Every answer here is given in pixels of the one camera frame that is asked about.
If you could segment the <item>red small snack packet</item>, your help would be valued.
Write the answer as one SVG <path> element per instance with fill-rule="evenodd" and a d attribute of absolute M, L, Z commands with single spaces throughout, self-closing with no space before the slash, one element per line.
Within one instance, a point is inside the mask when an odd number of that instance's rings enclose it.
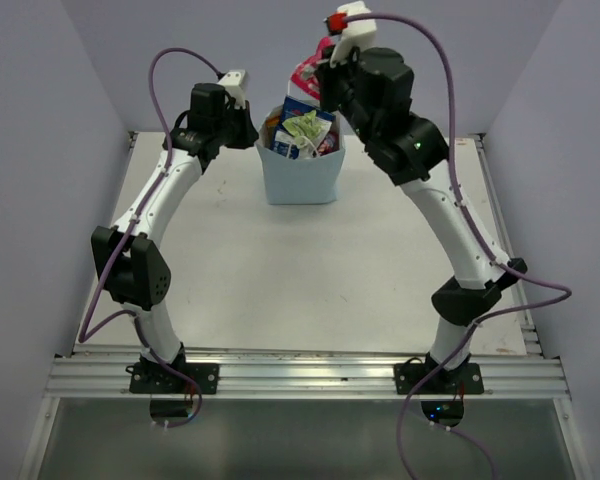
<path fill-rule="evenodd" d="M 323 37 L 315 52 L 294 68 L 289 79 L 289 87 L 296 86 L 313 99 L 319 100 L 320 88 L 315 71 L 318 62 L 322 59 L 323 51 L 333 45 L 334 43 L 329 37 Z"/>

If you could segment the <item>blue white snack bag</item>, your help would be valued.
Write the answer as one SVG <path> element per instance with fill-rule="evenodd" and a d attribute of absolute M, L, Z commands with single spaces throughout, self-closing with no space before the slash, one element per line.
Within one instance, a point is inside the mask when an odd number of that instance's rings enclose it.
<path fill-rule="evenodd" d="M 327 155 L 336 146 L 337 136 L 332 132 L 334 122 L 334 114 L 286 96 L 269 147 L 291 160 Z"/>

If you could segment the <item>green small snack packet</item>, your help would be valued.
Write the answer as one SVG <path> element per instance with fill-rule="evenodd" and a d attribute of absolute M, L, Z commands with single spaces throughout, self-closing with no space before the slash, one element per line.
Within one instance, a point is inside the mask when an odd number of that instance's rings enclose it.
<path fill-rule="evenodd" d="M 321 122 L 315 110 L 289 117 L 282 122 L 282 126 L 294 139 L 314 141 L 321 133 Z"/>

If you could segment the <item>light blue paper bag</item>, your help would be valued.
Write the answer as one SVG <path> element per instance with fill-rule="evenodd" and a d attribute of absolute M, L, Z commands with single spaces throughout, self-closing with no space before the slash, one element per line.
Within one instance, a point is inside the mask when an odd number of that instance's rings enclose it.
<path fill-rule="evenodd" d="M 286 96 L 296 98 L 291 92 L 288 92 Z M 319 108 L 319 103 L 316 100 L 308 98 L 298 100 Z M 332 127 L 332 132 L 339 135 L 339 149 L 336 152 L 311 159 L 287 159 L 273 152 L 269 147 L 283 102 L 274 107 L 263 120 L 259 128 L 259 139 L 256 141 L 256 149 L 262 165 L 267 202 L 271 205 L 331 203 L 337 199 L 337 178 L 345 154 L 340 120 L 335 116 Z"/>

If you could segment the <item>purple Fox's candy bag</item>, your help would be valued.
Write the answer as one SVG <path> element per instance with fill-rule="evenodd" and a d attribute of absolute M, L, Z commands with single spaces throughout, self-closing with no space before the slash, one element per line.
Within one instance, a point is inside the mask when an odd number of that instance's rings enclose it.
<path fill-rule="evenodd" d="M 328 132 L 315 151 L 317 157 L 329 155 L 339 149 L 339 135 L 335 132 Z"/>

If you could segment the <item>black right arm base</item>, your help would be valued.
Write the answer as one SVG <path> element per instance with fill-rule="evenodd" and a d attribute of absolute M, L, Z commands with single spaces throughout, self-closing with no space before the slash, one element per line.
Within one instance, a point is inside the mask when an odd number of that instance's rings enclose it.
<path fill-rule="evenodd" d="M 435 362 L 426 357 L 412 357 L 393 365 L 394 383 L 399 395 L 408 394 L 412 388 L 435 367 Z M 480 366 L 465 360 L 458 368 L 441 369 L 428 379 L 417 391 L 421 395 L 481 395 L 485 392 Z"/>

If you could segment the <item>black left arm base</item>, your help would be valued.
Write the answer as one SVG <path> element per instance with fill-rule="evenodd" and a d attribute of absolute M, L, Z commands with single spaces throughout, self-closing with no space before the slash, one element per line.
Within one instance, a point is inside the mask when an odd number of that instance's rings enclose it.
<path fill-rule="evenodd" d="M 140 357 L 125 372 L 130 375 L 129 391 L 133 394 L 214 395 L 220 379 L 219 364 L 188 362 L 183 351 L 165 366 Z"/>

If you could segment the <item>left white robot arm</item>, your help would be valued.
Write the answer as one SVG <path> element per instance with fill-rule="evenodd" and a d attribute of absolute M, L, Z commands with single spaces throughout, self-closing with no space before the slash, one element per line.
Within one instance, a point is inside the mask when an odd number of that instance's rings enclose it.
<path fill-rule="evenodd" d="M 244 87 L 223 79 L 196 84 L 186 118 L 165 135 L 157 165 L 129 209 L 91 236 L 99 291 L 131 316 L 143 357 L 157 363 L 152 379 L 165 392 L 181 390 L 187 367 L 175 360 L 182 343 L 166 307 L 171 269 L 160 246 L 185 194 L 222 148 L 252 147 L 258 133 Z"/>

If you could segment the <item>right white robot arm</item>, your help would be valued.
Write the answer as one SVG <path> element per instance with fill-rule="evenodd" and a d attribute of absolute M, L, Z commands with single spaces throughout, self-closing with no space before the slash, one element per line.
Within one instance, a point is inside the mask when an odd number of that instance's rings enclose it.
<path fill-rule="evenodd" d="M 335 52 L 327 48 L 317 64 L 322 108 L 346 119 L 373 163 L 424 216 L 453 269 L 432 295 L 440 319 L 425 369 L 429 387 L 448 392 L 468 362 L 471 323 L 528 267 L 504 252 L 482 224 L 469 227 L 461 210 L 471 205 L 455 198 L 448 143 L 434 123 L 411 110 L 414 72 L 403 57 L 389 48 L 354 47 L 332 61 Z"/>

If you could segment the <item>aluminium rail frame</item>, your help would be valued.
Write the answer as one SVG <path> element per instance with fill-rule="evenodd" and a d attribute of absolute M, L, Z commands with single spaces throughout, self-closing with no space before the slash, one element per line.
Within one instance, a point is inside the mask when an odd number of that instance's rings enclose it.
<path fill-rule="evenodd" d="M 562 364 L 528 315 L 485 324 L 484 385 L 457 434 L 400 414 L 393 368 L 423 354 L 451 273 L 411 202 L 345 140 L 339 199 L 271 206 L 255 150 L 227 152 L 186 194 L 161 250 L 193 362 L 219 367 L 198 420 L 162 430 L 129 391 L 126 318 L 57 359 L 26 479 L 588 479 Z"/>

